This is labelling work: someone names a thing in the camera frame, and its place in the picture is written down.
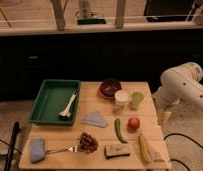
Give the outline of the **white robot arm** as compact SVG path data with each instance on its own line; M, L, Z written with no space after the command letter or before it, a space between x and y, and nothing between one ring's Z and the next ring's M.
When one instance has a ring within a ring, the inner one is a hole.
M160 77L161 86L153 94L158 124L163 126L171 113L167 108L185 100L203 112L202 67L195 62L165 70Z

